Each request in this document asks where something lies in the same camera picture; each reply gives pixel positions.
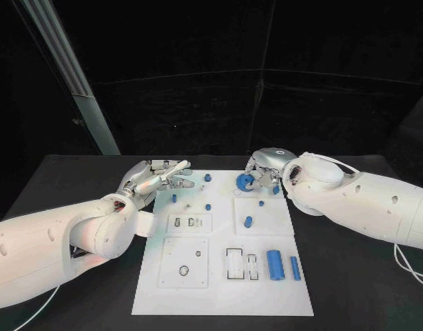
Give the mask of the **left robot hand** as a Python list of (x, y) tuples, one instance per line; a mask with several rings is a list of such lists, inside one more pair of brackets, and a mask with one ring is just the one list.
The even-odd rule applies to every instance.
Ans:
[(187, 160), (141, 161), (124, 175), (117, 193), (124, 195), (141, 210), (151, 204), (157, 192), (171, 189), (192, 189), (195, 182), (183, 178), (192, 175)]

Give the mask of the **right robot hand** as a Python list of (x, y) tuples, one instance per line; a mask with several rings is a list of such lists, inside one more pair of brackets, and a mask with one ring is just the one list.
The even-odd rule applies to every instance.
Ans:
[(287, 164), (297, 158), (297, 155), (282, 148), (262, 148), (252, 153), (245, 167), (245, 176), (252, 175), (256, 170), (259, 176), (245, 183), (245, 190), (249, 192), (256, 188), (274, 188), (284, 178)]

